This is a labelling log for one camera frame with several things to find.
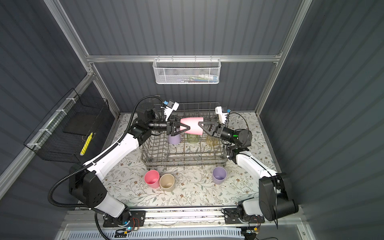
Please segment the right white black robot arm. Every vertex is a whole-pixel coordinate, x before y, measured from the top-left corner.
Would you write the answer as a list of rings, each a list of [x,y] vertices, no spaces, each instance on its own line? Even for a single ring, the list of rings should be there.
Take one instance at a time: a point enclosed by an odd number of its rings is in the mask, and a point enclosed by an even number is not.
[[[215,122],[198,122],[198,126],[208,135],[231,143],[226,149],[228,159],[259,181],[258,197],[238,203],[237,216],[241,221],[263,217],[269,222],[277,222],[299,211],[289,176],[268,168],[249,151],[252,143],[250,130],[232,130]]]

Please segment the small purple plastic cup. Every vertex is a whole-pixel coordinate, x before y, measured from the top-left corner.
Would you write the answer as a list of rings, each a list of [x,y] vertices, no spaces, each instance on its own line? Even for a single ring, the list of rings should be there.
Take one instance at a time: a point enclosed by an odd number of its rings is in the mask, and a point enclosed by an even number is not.
[[[215,167],[212,171],[213,182],[220,185],[227,178],[227,171],[224,167]]]

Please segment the pink plastic cup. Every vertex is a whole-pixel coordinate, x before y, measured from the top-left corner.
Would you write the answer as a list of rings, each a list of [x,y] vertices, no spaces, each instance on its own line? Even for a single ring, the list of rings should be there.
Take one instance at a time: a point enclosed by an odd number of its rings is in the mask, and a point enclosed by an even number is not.
[[[191,135],[202,135],[203,129],[199,126],[199,122],[203,122],[203,117],[194,117],[194,118],[183,118],[180,120],[181,124],[184,124],[190,127],[189,130],[185,131],[186,134]]]
[[[156,170],[149,170],[144,176],[145,183],[153,188],[157,189],[160,187],[160,174]]]

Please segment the large purple plastic cup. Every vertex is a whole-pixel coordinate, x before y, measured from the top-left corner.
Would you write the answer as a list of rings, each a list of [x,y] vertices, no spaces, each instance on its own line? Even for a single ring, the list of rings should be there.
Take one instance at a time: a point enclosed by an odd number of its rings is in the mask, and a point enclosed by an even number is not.
[[[178,145],[181,142],[181,135],[171,136],[169,135],[169,144]]]

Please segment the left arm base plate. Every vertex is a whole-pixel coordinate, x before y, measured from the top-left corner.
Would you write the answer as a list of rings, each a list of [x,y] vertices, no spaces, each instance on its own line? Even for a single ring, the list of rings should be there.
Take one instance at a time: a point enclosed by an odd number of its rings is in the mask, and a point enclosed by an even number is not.
[[[110,215],[104,217],[104,228],[117,228],[117,227],[135,227],[139,228],[144,225],[146,219],[146,211],[123,211],[123,213],[114,218]]]

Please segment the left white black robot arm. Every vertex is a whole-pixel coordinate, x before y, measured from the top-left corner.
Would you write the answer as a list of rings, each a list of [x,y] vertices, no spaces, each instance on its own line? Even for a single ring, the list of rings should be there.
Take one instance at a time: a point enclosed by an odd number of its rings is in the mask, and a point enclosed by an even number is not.
[[[103,185],[107,174],[126,155],[145,143],[153,131],[163,131],[171,136],[192,134],[194,130],[202,133],[201,120],[180,119],[172,114],[179,108],[179,103],[164,101],[161,108],[158,112],[147,98],[138,101],[127,128],[116,142],[83,165],[71,167],[69,175],[62,180],[69,181],[69,193],[80,201],[78,207],[103,213],[119,220],[122,225],[130,220],[129,207],[113,197]]]

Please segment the green transparent glass cup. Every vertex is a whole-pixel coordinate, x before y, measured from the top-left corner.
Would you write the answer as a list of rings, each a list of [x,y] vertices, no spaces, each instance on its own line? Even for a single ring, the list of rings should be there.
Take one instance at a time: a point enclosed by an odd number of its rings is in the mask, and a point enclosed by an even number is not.
[[[187,142],[190,144],[196,144],[200,141],[199,135],[186,134]]]

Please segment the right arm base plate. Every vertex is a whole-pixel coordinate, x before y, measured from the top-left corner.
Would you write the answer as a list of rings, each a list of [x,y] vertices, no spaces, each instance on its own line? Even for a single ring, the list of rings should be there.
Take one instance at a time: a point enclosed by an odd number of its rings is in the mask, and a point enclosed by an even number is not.
[[[237,208],[224,208],[221,209],[221,213],[224,215],[225,223],[227,225],[234,224],[263,224],[265,218],[261,215],[247,215],[243,210]]]

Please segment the yellow transparent glass cup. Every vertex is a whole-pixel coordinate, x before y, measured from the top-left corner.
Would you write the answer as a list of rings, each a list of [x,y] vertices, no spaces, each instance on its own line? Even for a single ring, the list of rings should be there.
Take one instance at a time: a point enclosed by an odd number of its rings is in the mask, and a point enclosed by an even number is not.
[[[211,137],[211,136],[207,137],[206,143],[211,148],[214,148],[220,144],[219,139]]]

